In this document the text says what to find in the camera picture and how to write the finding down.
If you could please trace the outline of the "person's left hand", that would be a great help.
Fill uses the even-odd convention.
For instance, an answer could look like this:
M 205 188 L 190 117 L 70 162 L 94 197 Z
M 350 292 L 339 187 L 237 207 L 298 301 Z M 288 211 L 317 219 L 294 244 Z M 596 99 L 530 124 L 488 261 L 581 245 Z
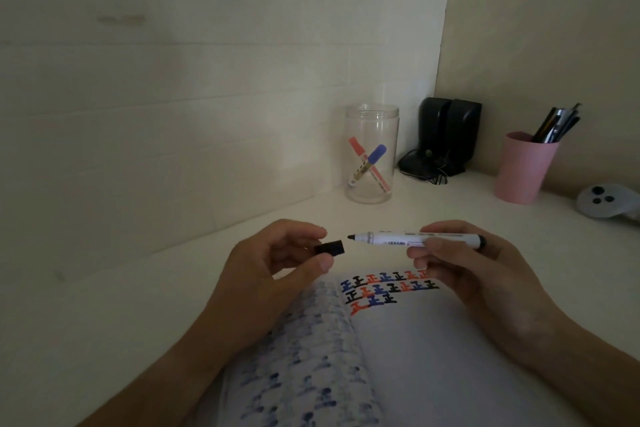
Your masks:
M 284 262 L 302 262 L 314 256 L 314 247 L 327 234 L 325 228 L 312 223 L 277 220 L 238 242 L 200 318 L 224 331 L 251 336 L 257 342 L 311 286 L 297 296 L 276 296 L 275 280 L 289 272 L 284 269 Z

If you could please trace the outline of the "open notebook with marker marks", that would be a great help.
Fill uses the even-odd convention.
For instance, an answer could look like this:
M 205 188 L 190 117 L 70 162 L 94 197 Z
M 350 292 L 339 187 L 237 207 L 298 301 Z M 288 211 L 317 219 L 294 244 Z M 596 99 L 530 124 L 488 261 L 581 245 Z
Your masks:
M 225 369 L 189 427 L 589 427 L 424 271 L 326 275 Z

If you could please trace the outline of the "white marker with black tip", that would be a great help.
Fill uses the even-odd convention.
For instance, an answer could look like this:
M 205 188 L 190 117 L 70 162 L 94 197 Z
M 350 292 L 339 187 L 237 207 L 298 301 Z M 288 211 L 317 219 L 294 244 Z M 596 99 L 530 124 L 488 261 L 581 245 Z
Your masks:
M 480 250 L 486 245 L 486 238 L 478 234 L 435 234 L 429 232 L 416 232 L 398 234 L 395 232 L 364 232 L 352 234 L 348 239 L 368 245 L 390 245 L 409 247 L 424 247 L 430 238 L 438 238 L 457 243 L 465 243 L 474 250 Z

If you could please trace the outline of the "person's right forearm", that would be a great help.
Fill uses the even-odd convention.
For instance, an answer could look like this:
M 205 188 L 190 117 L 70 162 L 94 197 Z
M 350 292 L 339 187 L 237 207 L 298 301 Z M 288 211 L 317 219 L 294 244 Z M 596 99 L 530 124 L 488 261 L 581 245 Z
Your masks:
M 563 312 L 506 328 L 497 343 L 597 427 L 640 427 L 640 360 Z

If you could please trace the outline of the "black speaker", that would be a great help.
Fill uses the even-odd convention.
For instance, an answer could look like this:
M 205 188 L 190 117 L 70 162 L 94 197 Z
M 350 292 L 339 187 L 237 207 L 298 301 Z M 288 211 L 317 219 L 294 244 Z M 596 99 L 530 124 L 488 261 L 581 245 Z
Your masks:
M 426 98 L 419 106 L 418 150 L 436 167 L 447 165 L 446 129 L 452 99 Z
M 466 171 L 473 159 L 483 105 L 473 101 L 453 99 L 447 112 L 445 125 L 445 167 L 448 177 Z

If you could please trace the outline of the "blue capped marker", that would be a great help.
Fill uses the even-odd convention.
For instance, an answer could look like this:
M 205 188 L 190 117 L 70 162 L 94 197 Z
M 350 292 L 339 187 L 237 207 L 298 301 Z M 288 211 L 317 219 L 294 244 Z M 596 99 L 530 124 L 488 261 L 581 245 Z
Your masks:
M 355 187 L 360 179 L 368 173 L 368 171 L 384 156 L 387 152 L 387 147 L 384 144 L 379 144 L 371 155 L 368 155 L 364 163 L 356 170 L 353 176 L 348 180 L 349 187 Z

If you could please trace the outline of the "pink cup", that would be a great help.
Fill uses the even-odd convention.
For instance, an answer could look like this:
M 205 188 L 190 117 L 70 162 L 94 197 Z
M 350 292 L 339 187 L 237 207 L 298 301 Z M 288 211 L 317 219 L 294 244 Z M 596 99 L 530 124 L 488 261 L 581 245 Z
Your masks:
M 494 195 L 507 203 L 532 204 L 559 147 L 559 142 L 533 142 L 532 135 L 523 131 L 507 133 Z

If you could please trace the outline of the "bunch of dark pens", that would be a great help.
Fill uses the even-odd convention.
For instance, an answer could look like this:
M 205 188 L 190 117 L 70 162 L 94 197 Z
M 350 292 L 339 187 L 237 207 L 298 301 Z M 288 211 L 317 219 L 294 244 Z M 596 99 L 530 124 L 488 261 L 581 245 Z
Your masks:
M 557 143 L 580 121 L 581 103 L 572 108 L 551 108 L 530 142 L 537 144 Z

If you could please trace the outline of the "person's left forearm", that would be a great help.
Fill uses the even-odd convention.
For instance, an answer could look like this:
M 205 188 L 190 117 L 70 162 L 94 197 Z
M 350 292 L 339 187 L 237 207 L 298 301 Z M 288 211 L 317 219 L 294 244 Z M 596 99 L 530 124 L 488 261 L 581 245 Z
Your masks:
M 255 342 L 198 323 L 122 391 L 76 427 L 180 427 L 223 368 Z

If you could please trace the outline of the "clear plastic jar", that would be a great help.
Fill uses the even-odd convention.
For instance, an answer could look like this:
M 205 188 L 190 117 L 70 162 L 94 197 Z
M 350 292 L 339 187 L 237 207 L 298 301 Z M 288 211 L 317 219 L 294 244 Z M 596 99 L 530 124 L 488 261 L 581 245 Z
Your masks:
M 380 204 L 391 199 L 396 172 L 396 151 L 399 132 L 399 109 L 393 105 L 359 104 L 346 110 L 344 135 L 340 140 L 341 170 L 343 188 L 351 201 L 360 204 Z M 356 137 L 367 155 L 379 144 L 387 147 L 387 152 L 375 164 L 391 192 L 384 193 L 368 171 L 355 187 L 348 186 L 348 180 L 362 165 L 362 161 L 351 148 L 348 139 Z

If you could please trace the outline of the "red capped marker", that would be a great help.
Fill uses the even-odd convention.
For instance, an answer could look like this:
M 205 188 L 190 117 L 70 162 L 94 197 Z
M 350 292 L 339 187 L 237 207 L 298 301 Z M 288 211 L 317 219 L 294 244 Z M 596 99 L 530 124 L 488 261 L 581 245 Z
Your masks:
M 353 149 L 353 151 L 356 153 L 356 155 L 360 158 L 360 160 L 362 161 L 363 164 L 365 164 L 368 160 L 368 155 L 364 149 L 364 147 L 358 142 L 358 140 L 356 139 L 356 137 L 351 137 L 348 139 L 348 142 L 351 146 L 351 148 Z M 389 193 L 391 192 L 391 188 L 388 185 L 388 183 L 385 181 L 385 179 L 383 178 L 383 176 L 381 175 L 381 173 L 378 171 L 377 167 L 375 165 L 373 165 L 369 172 L 372 174 L 373 179 L 375 180 L 375 182 L 378 184 L 379 188 L 384 192 L 384 193 Z

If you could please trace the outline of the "person's right hand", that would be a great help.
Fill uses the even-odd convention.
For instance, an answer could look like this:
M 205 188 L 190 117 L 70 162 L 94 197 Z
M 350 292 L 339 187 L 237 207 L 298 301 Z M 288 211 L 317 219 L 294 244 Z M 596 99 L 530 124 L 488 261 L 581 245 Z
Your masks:
M 420 231 L 486 238 L 484 248 L 473 250 L 471 264 L 427 262 L 424 247 L 411 247 L 406 253 L 417 269 L 456 294 L 500 350 L 497 341 L 506 328 L 519 328 L 553 311 L 561 312 L 519 250 L 506 239 L 461 220 L 438 221 Z

